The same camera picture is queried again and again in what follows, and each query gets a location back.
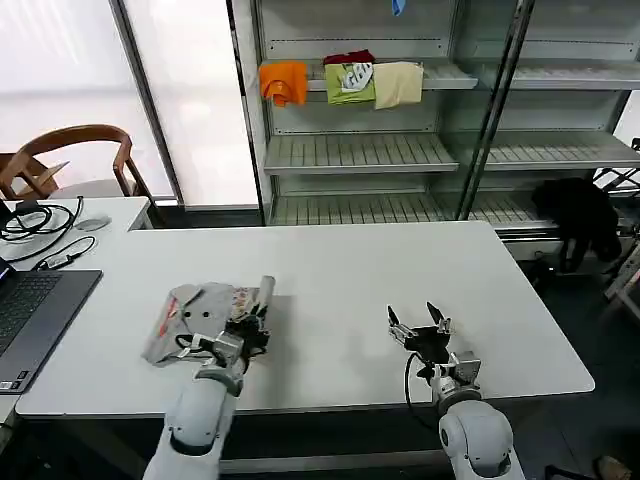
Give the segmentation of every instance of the white table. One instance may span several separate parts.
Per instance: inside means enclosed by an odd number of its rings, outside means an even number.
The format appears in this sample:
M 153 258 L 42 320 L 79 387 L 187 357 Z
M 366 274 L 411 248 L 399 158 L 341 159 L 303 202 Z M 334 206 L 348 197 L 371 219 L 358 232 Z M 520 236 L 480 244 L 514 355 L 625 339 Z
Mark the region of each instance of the white table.
M 77 200 L 45 200 L 42 204 L 57 204 L 69 208 L 75 212 Z M 9 208 L 14 209 L 17 202 L 7 202 Z M 118 248 L 118 243 L 122 236 L 133 229 L 141 228 L 146 222 L 146 211 L 149 206 L 149 200 L 145 197 L 129 197 L 129 198 L 87 198 L 84 201 L 84 209 L 80 215 L 79 221 L 95 217 L 97 215 L 107 215 L 111 217 L 111 223 L 101 230 L 95 232 L 81 232 L 72 229 L 64 239 L 58 243 L 52 251 L 62 248 L 64 245 L 80 238 L 84 235 L 93 235 L 97 239 L 96 246 L 86 255 L 78 258 L 72 265 L 73 269 L 91 269 L 100 268 L 105 262 L 105 258 L 113 254 Z M 52 219 L 53 222 L 64 221 L 64 214 L 56 214 L 57 218 Z M 30 252 L 42 248 L 51 242 L 51 236 L 34 237 L 29 243 L 25 244 L 7 244 L 0 240 L 0 256 L 3 258 L 16 258 L 26 255 Z M 17 270 L 28 270 L 37 261 L 38 258 L 25 260 L 14 264 Z M 0 395 L 0 422 L 9 419 L 13 412 L 13 408 L 18 401 L 18 395 Z
M 407 353 L 385 306 L 431 323 L 451 316 L 482 359 L 485 398 L 591 391 L 594 381 L 491 226 L 483 222 L 133 231 L 83 268 L 104 277 L 16 411 L 24 417 L 162 415 L 196 364 L 141 357 L 167 292 L 206 281 L 276 278 L 267 355 L 239 408 L 309 411 L 404 403 Z M 425 382 L 412 379 L 415 401 Z

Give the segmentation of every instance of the green cloth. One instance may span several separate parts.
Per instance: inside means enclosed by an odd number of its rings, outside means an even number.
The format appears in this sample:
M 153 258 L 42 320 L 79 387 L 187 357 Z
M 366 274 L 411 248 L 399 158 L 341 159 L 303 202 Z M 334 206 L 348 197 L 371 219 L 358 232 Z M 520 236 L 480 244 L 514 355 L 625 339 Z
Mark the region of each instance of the green cloth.
M 373 65 L 370 63 L 325 65 L 324 71 L 327 99 L 331 105 L 369 102 L 376 99 Z

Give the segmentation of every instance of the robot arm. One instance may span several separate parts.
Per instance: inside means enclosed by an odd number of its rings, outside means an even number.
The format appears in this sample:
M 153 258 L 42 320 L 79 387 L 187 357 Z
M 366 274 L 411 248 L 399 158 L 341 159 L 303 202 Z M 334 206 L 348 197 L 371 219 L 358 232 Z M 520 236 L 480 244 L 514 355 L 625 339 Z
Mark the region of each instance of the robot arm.
M 480 359 L 473 352 L 449 352 L 451 319 L 430 303 L 427 308 L 435 325 L 409 328 L 388 307 L 389 333 L 425 365 L 418 376 L 431 386 L 441 416 L 438 434 L 456 479 L 524 480 L 507 417 L 481 401 L 475 385 Z
M 144 480 L 215 480 L 231 428 L 244 373 L 252 357 L 264 353 L 264 329 L 274 281 L 265 277 L 251 313 L 227 322 L 214 338 L 194 335 L 192 345 L 212 354 L 184 388 L 165 424 Z

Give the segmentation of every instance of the red cloth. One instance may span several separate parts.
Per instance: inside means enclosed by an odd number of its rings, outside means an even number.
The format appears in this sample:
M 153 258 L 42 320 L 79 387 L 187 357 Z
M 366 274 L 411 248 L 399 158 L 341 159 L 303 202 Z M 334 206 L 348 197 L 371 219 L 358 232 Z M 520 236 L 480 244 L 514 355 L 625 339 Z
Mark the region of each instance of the red cloth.
M 376 59 L 369 50 L 358 52 L 341 53 L 339 55 L 329 55 L 322 62 L 323 65 L 334 65 L 340 63 L 373 63 Z

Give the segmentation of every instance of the orange cloth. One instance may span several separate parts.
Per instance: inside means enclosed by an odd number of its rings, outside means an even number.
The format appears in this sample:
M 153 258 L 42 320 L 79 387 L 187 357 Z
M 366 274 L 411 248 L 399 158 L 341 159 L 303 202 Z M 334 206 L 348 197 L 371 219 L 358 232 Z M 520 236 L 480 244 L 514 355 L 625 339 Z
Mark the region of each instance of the orange cloth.
M 272 63 L 260 67 L 260 92 L 264 98 L 284 107 L 307 101 L 307 66 L 300 62 Z

